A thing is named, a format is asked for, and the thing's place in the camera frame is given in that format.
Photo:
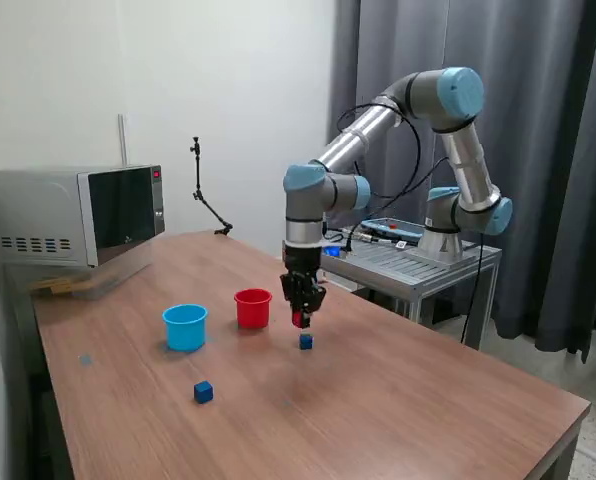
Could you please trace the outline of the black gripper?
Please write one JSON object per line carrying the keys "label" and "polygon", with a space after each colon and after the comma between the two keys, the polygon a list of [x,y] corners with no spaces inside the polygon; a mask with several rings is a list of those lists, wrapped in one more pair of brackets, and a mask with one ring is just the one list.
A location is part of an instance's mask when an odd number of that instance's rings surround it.
{"label": "black gripper", "polygon": [[[326,289],[317,280],[321,266],[322,248],[300,248],[285,246],[283,261],[287,272],[280,277],[285,300],[291,308],[291,319],[294,326],[307,329],[311,325],[311,317],[320,310],[326,295]],[[310,284],[303,293],[302,282]]]}

